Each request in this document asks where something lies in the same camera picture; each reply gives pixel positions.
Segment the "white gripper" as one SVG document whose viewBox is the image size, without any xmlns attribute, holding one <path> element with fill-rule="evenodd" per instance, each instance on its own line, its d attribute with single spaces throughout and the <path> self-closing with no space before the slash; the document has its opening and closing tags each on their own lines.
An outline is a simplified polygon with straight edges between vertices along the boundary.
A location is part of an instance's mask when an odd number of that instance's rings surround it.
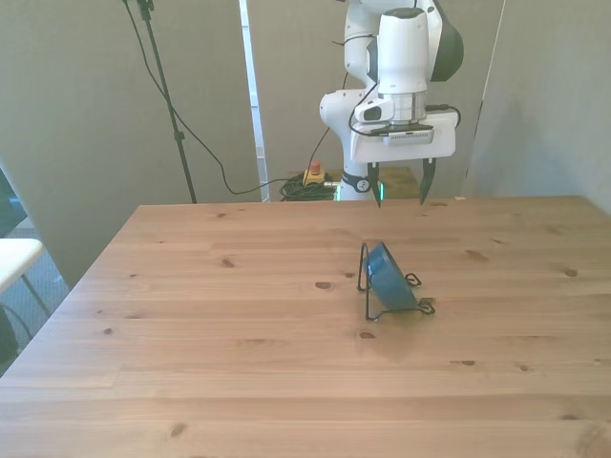
<svg viewBox="0 0 611 458">
<path fill-rule="evenodd" d="M 368 163 L 369 186 L 381 207 L 376 162 L 423 160 L 419 187 L 423 205 L 432 187 L 436 158 L 455 152 L 456 113 L 426 114 L 423 110 L 358 108 L 350 116 L 350 159 Z"/>
</svg>

